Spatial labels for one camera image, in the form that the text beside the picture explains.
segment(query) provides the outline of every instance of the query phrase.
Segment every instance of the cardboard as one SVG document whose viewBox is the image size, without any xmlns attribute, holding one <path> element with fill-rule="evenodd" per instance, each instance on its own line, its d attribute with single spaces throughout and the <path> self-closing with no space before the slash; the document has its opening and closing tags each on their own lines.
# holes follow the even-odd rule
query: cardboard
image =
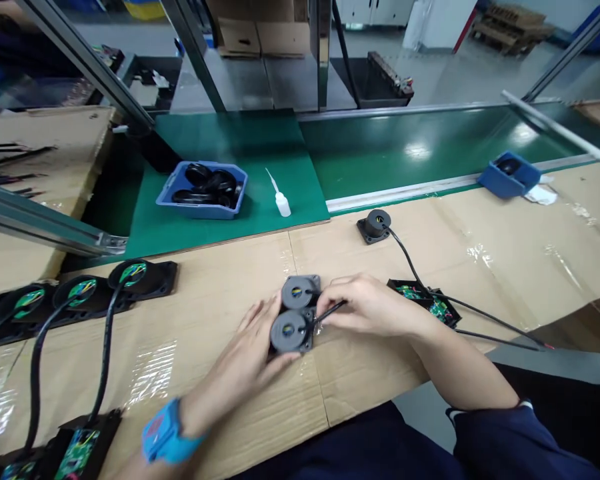
<svg viewBox="0 0 600 480">
<path fill-rule="evenodd" d="M 253 302 L 269 298 L 288 275 L 295 274 L 286 233 L 170 255 L 169 259 L 180 264 L 177 292 L 138 303 L 115 316 L 102 411 L 122 406 L 127 410 L 103 479 L 113 478 L 137 450 L 142 428 L 156 410 L 206 375 Z M 106 276 L 113 268 L 104 265 L 89 272 Z M 218 275 L 221 271 L 230 274 Z M 58 425 L 90 411 L 99 381 L 103 327 L 104 320 L 98 319 L 53 329 L 47 335 L 36 445 L 52 438 Z M 0 453 L 22 447 L 26 437 L 32 346 L 33 341 L 26 342 L 4 387 L 17 394 L 0 435 Z M 200 462 L 196 478 L 234 475 L 327 426 L 315 357 L 309 353 L 214 432 L 196 455 Z M 271 435 L 255 441 L 254 431 Z"/>
<path fill-rule="evenodd" d="M 0 167 L 0 175 L 48 175 L 5 188 L 15 191 L 31 187 L 42 191 L 33 201 L 79 219 L 109 153 L 109 123 L 116 116 L 112 107 L 68 107 L 0 117 L 0 143 L 16 142 L 32 149 L 57 147 Z M 64 256 L 55 248 L 0 233 L 0 292 L 55 278 Z M 17 268 L 8 269 L 6 265 Z"/>
<path fill-rule="evenodd" d="M 308 23 L 258 22 L 262 53 L 266 55 L 306 55 L 309 50 Z"/>
<path fill-rule="evenodd" d="M 306 1 L 209 0 L 207 4 L 222 56 L 253 57 L 262 52 L 294 57 L 309 52 Z"/>
<path fill-rule="evenodd" d="M 553 175 L 560 199 L 550 206 L 524 199 L 502 202 L 474 189 L 385 210 L 426 285 L 532 330 L 583 307 L 581 319 L 591 306 L 600 312 L 600 165 Z M 578 214 L 576 203 L 586 205 L 596 222 Z M 180 263 L 177 291 L 115 318 L 103 410 L 127 410 L 101 478 L 114 477 L 139 447 L 140 432 L 156 410 L 203 378 L 248 306 L 270 295 L 287 276 L 315 273 L 323 286 L 359 271 L 382 281 L 413 279 L 392 239 L 370 246 L 363 242 L 355 222 L 366 214 L 160 257 Z M 107 275 L 113 267 L 88 272 Z M 463 307 L 457 310 L 461 329 L 501 339 L 516 336 Z M 584 321 L 570 323 L 567 334 L 589 335 L 585 344 L 594 345 L 600 319 L 587 329 Z M 58 425 L 88 412 L 99 378 L 102 331 L 103 320 L 94 320 L 49 332 L 38 444 Z M 470 341 L 483 352 L 496 347 Z M 13 346 L 14 351 L 24 348 L 11 374 L 0 380 L 0 392 L 10 395 L 0 453 L 21 447 L 25 438 L 32 344 Z M 1 361 L 2 368 L 10 362 Z M 312 352 L 214 430 L 196 455 L 193 475 L 234 475 L 426 380 L 404 340 L 322 328 Z"/>
<path fill-rule="evenodd" d="M 219 18 L 224 46 L 231 53 L 254 53 L 260 55 L 260 42 L 255 23 L 252 21 Z"/>
</svg>

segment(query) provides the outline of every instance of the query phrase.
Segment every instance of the green circuit board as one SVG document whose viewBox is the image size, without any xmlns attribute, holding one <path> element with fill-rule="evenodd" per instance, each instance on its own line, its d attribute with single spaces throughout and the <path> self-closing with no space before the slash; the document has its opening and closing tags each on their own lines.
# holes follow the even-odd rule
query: green circuit board
<svg viewBox="0 0 600 480">
<path fill-rule="evenodd" d="M 12 463 L 5 467 L 0 480 L 28 480 L 31 478 L 35 462 Z"/>
<path fill-rule="evenodd" d="M 409 287 L 408 285 L 402 285 L 400 287 L 397 287 L 396 290 L 402 293 L 405 296 L 405 298 L 408 298 L 410 300 L 426 298 L 424 295 L 422 295 L 421 292 L 416 290 L 415 287 Z M 438 320 L 442 322 L 444 322 L 451 316 L 447 304 L 444 303 L 442 300 L 438 300 L 437 298 L 434 298 L 433 305 L 429 308 L 429 311 L 432 314 L 434 314 L 434 316 L 436 316 Z"/>
<path fill-rule="evenodd" d="M 53 480 L 79 478 L 99 435 L 98 430 L 76 430 Z"/>
</svg>

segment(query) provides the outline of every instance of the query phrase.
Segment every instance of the blue plastic bin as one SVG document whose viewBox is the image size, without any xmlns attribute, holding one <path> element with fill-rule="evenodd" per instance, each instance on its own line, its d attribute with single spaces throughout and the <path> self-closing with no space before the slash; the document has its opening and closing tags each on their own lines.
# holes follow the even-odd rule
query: blue plastic bin
<svg viewBox="0 0 600 480">
<path fill-rule="evenodd" d="M 240 197 L 238 198 L 238 202 L 234 209 L 223 207 L 222 205 L 184 205 L 182 203 L 174 203 L 171 201 L 173 194 L 178 190 L 186 190 L 194 186 L 185 178 L 185 170 L 192 163 L 205 165 L 211 171 L 224 169 L 233 174 L 236 182 L 242 182 L 242 192 L 240 192 Z M 249 176 L 244 170 L 231 163 L 182 161 L 178 163 L 178 166 L 172 174 L 170 174 L 165 186 L 162 188 L 162 192 L 160 192 L 160 195 L 158 195 L 155 202 L 157 205 L 176 209 L 178 213 L 184 215 L 186 218 L 233 220 L 234 216 L 240 212 L 240 206 L 242 205 L 242 200 L 245 198 L 245 191 L 247 190 L 248 178 Z"/>
<path fill-rule="evenodd" d="M 498 168 L 501 162 L 508 159 L 515 159 L 520 163 L 520 166 L 512 175 L 508 175 Z M 529 190 L 538 184 L 541 175 L 540 170 L 524 158 L 506 151 L 496 160 L 489 162 L 487 168 L 478 178 L 478 183 L 494 195 L 502 199 L 508 199 L 526 195 Z"/>
</svg>

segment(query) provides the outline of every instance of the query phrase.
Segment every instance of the white cabinet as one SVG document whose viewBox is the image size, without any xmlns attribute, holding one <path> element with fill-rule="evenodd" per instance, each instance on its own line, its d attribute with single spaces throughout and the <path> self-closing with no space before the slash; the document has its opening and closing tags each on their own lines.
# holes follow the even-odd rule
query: white cabinet
<svg viewBox="0 0 600 480">
<path fill-rule="evenodd" d="M 404 27 L 409 21 L 414 1 L 415 0 L 373 0 L 370 24 L 397 25 Z"/>
<path fill-rule="evenodd" d="M 336 0 L 342 23 L 405 26 L 415 0 Z"/>
<path fill-rule="evenodd" d="M 339 0 L 340 20 L 345 23 L 363 23 L 371 21 L 371 5 L 375 0 Z"/>
</svg>

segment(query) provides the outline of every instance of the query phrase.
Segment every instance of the white squeeze bottle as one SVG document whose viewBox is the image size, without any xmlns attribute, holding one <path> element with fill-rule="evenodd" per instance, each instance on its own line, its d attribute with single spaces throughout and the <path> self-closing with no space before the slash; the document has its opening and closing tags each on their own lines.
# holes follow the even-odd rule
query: white squeeze bottle
<svg viewBox="0 0 600 480">
<path fill-rule="evenodd" d="M 265 168 L 267 173 L 269 174 L 269 178 L 271 179 L 271 183 L 273 184 L 273 188 L 275 188 L 275 204 L 280 210 L 280 215 L 283 217 L 288 217 L 291 214 L 291 209 L 289 208 L 289 201 L 285 197 L 285 194 L 278 190 L 278 185 L 276 185 L 275 180 L 271 176 L 271 172 L 268 168 Z"/>
</svg>

